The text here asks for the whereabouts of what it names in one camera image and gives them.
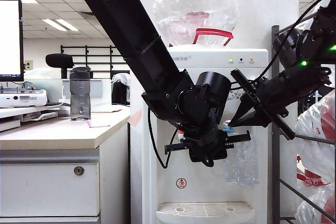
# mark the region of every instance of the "red handle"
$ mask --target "red handle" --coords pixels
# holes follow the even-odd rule
[[[224,43],[224,46],[226,46],[230,42],[230,40],[233,39],[233,35],[229,31],[223,31],[212,28],[198,28],[196,29],[196,35],[193,44],[196,44],[199,35],[218,35],[227,37],[228,40]]]
[[[322,181],[322,178],[321,176],[315,174],[315,173],[312,173],[308,170],[305,170],[305,174],[301,174],[301,173],[297,173],[296,174],[296,177],[303,181],[305,186],[325,186],[325,185],[328,185],[330,183],[324,183]]]

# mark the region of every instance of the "paper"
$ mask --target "paper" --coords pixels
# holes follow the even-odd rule
[[[110,127],[111,125],[102,120],[89,120],[87,121],[90,128]]]

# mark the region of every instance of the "gray drink bottle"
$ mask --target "gray drink bottle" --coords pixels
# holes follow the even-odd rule
[[[90,70],[89,67],[78,67],[70,72],[71,120],[91,118]]]

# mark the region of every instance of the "desk surface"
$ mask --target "desk surface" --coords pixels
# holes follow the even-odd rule
[[[130,117],[130,108],[112,113],[92,113],[91,120],[109,126],[90,128],[88,121],[71,121],[69,117],[28,122],[0,133],[0,150],[54,150],[97,148]]]

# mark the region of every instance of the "microphone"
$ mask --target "microphone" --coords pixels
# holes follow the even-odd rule
[[[71,55],[67,54],[50,54],[46,56],[46,63],[52,68],[61,69],[61,78],[67,79],[67,69],[74,66]]]

